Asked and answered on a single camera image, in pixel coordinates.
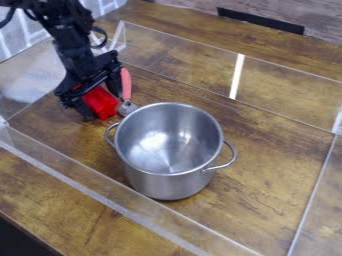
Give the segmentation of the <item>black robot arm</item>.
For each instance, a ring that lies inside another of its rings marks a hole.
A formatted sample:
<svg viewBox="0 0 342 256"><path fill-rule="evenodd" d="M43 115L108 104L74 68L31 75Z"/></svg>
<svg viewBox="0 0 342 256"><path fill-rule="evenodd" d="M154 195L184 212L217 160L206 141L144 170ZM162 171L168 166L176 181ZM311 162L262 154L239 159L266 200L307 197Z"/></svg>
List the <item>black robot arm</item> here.
<svg viewBox="0 0 342 256"><path fill-rule="evenodd" d="M54 38L54 48L66 76L54 94L64 108L72 108L86 120L114 116L123 94L123 66L118 51L95 56L92 50L107 44L107 32L94 25L92 11L79 0L0 0L9 9L0 21L3 28L17 9L39 22Z"/></svg>

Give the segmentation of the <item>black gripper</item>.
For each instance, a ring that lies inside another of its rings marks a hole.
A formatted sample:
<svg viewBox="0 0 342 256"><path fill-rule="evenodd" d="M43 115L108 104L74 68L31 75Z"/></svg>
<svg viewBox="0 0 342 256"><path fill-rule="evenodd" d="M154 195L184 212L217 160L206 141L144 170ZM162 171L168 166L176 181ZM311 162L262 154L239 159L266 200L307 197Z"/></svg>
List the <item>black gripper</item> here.
<svg viewBox="0 0 342 256"><path fill-rule="evenodd" d="M86 121L95 119L95 114L86 101L78 97L90 92L99 84L106 83L107 89L116 98L122 97L122 63L118 51L111 50L98 56L90 48L66 50L55 47L66 68L66 76L54 93L64 107L74 107Z"/></svg>

